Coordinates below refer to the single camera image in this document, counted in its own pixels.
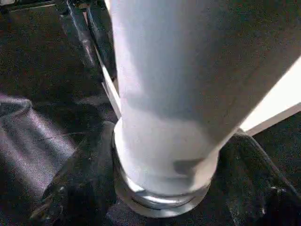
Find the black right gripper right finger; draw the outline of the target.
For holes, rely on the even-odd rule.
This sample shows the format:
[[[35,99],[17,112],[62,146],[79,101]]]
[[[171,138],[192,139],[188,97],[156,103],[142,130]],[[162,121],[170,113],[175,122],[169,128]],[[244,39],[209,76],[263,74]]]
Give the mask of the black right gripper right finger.
[[[301,196],[242,130],[223,146],[214,182],[236,226],[299,226]]]

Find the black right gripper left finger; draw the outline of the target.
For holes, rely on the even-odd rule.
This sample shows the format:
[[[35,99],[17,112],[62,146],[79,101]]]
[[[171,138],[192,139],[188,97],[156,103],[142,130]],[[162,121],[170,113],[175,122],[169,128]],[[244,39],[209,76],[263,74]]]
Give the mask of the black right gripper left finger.
[[[46,188],[32,226],[101,226],[116,201],[112,159],[114,124],[99,123]]]

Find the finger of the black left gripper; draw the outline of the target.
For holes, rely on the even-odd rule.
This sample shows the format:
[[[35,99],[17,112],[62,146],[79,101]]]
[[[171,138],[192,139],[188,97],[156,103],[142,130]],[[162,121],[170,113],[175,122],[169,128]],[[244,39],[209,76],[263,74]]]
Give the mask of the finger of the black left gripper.
[[[117,77],[111,17],[104,0],[93,0],[87,9],[87,20],[101,61],[112,80]]]
[[[87,69],[96,69],[97,55],[83,12],[71,0],[65,0],[60,19],[63,30],[83,65]]]

